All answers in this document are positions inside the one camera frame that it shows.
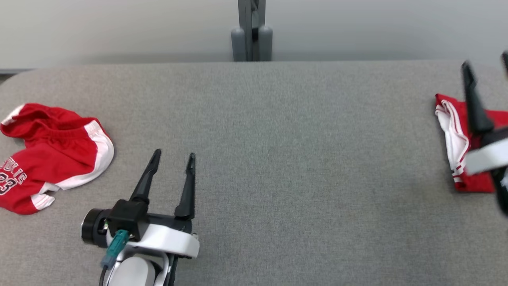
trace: red shorts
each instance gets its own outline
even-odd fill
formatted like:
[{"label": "red shorts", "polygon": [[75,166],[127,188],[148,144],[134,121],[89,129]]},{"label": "red shorts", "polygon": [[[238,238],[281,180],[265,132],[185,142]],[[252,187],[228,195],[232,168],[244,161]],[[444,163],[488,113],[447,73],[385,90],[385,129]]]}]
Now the red shorts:
[{"label": "red shorts", "polygon": [[[508,112],[486,110],[496,128],[508,125]],[[494,192],[488,172],[475,175],[466,173],[465,154],[479,147],[479,138],[469,131],[466,103],[442,94],[436,94],[437,119],[444,131],[448,162],[455,188],[462,192]]]},{"label": "red shorts", "polygon": [[48,207],[55,199],[45,192],[90,182],[113,159],[113,143],[99,121],[63,108],[22,105],[0,130],[26,146],[0,168],[0,207],[18,214]]}]

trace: white wall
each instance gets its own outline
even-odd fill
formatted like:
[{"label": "white wall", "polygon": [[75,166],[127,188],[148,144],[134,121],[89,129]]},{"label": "white wall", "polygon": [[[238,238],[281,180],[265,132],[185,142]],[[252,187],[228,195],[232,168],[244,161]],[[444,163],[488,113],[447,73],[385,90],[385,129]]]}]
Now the white wall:
[{"label": "white wall", "polygon": [[4,0],[0,70],[230,61],[237,0]]},{"label": "white wall", "polygon": [[[505,0],[266,0],[273,59],[472,59],[499,65]],[[231,61],[237,0],[4,0],[0,70]]]},{"label": "white wall", "polygon": [[266,0],[273,60],[466,59],[499,65],[506,0]]}]

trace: clothing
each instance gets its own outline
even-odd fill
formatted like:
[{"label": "clothing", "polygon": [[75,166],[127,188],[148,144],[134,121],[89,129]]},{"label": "clothing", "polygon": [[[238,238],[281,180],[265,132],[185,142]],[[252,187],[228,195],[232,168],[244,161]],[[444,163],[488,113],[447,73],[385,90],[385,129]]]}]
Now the clothing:
[{"label": "clothing", "polygon": [[[508,112],[486,110],[496,128],[508,125]],[[494,192],[492,178],[487,172],[468,175],[465,154],[480,147],[480,139],[469,131],[466,103],[436,94],[435,114],[444,131],[447,156],[455,188],[461,192]]]},{"label": "clothing", "polygon": [[0,169],[0,207],[32,214],[50,206],[47,191],[67,190],[97,178],[113,159],[114,148],[96,118],[28,103],[0,125],[6,136],[21,138],[26,149]]}]

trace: black cable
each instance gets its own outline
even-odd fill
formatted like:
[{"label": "black cable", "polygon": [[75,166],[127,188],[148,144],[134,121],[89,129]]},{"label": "black cable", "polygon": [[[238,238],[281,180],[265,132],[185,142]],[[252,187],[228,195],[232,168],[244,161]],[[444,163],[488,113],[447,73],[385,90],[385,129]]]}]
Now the black cable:
[{"label": "black cable", "polygon": [[104,267],[101,272],[101,278],[99,279],[99,286],[104,286],[104,277],[106,276],[107,267]]}]

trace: connector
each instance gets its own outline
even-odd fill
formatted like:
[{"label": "connector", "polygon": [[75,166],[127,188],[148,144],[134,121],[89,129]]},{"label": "connector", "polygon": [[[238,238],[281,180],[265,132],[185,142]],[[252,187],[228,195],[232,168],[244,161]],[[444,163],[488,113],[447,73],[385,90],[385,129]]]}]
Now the connector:
[{"label": "connector", "polygon": [[101,268],[112,269],[115,265],[116,258],[129,241],[129,232],[126,230],[118,230],[115,233],[113,241],[106,250],[106,255],[101,260]]}]

